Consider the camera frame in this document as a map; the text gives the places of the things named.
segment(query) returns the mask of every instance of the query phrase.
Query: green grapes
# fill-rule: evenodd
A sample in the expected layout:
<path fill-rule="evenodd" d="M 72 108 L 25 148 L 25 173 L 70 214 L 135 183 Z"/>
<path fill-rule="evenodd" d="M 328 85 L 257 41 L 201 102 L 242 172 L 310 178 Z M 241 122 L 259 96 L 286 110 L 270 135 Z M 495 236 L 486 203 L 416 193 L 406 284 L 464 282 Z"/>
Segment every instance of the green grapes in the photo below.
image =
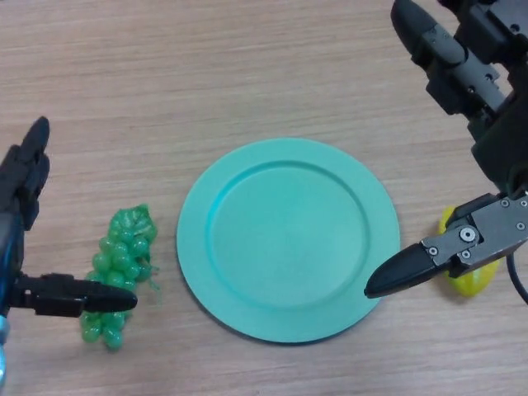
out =
<path fill-rule="evenodd" d="M 93 269 L 100 273 L 110 270 L 110 258 L 105 253 L 98 253 L 92 259 Z"/>
<path fill-rule="evenodd" d="M 117 351 L 123 346 L 123 334 L 115 328 L 105 327 L 102 336 L 106 346 L 112 351 Z"/>
<path fill-rule="evenodd" d="M 157 235 L 146 205 L 119 210 L 110 221 L 107 235 L 99 240 L 100 252 L 92 258 L 93 271 L 88 272 L 85 279 L 134 292 L 137 283 L 149 280 L 153 270 L 157 270 L 150 265 L 150 244 Z M 102 335 L 110 350 L 119 350 L 123 345 L 122 331 L 131 315 L 131 310 L 83 312 L 79 318 L 82 339 L 95 342 Z"/>

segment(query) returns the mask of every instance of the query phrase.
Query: screw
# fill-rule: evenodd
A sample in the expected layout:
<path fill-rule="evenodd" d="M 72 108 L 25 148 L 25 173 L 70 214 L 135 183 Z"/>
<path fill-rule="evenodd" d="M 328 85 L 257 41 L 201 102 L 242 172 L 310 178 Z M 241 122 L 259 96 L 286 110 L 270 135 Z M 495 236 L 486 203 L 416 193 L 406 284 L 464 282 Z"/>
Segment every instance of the screw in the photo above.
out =
<path fill-rule="evenodd" d="M 460 230 L 460 239 L 464 242 L 473 242 L 477 238 L 477 234 L 470 227 L 464 227 Z"/>

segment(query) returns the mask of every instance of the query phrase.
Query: plastic grapes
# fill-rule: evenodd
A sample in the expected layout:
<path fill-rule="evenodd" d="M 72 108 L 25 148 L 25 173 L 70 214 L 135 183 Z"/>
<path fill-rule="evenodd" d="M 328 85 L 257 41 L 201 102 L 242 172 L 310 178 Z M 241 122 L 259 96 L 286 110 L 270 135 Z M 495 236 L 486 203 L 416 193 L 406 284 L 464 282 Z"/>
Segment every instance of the plastic grapes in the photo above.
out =
<path fill-rule="evenodd" d="M 100 252 L 93 256 L 93 270 L 88 281 L 135 291 L 138 283 L 149 281 L 158 268 L 150 264 L 150 245 L 158 230 L 146 205 L 119 210 L 111 219 L 108 233 L 99 241 Z M 80 317 L 82 339 L 95 342 L 102 337 L 106 346 L 119 350 L 123 345 L 123 328 L 131 312 L 89 313 Z"/>

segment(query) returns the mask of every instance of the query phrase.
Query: table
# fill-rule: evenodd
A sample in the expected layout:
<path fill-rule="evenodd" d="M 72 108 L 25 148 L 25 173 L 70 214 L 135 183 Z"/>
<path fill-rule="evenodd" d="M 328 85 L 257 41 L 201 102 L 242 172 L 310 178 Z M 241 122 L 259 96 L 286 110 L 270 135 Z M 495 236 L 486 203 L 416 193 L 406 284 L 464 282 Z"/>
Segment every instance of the table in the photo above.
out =
<path fill-rule="evenodd" d="M 435 280 L 387 298 L 339 337 L 299 347 L 221 328 L 178 270 L 174 229 L 193 181 L 255 140 L 302 136 L 361 160 L 394 199 L 403 245 L 431 233 L 444 206 L 494 191 L 465 120 L 426 94 L 393 32 L 391 3 L 0 3 L 0 147 L 40 115 L 52 125 L 25 271 L 84 276 L 112 214 L 146 202 L 163 290 L 158 304 L 140 289 L 117 354 L 84 344 L 75 319 L 13 310 L 5 394 L 526 394 L 528 311 L 505 268 L 470 301 Z M 455 29 L 433 0 L 420 3 Z"/>

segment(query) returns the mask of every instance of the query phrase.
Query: round plate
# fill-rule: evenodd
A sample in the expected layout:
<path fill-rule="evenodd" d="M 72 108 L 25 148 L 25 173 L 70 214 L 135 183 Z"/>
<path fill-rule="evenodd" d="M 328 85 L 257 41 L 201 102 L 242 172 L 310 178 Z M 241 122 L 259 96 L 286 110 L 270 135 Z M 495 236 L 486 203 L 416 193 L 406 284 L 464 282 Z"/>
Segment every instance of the round plate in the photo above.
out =
<path fill-rule="evenodd" d="M 396 211 L 361 163 L 326 144 L 273 139 L 221 158 L 181 210 L 177 255 L 220 322 L 271 342 L 342 332 L 378 302 L 363 290 L 400 248 Z"/>

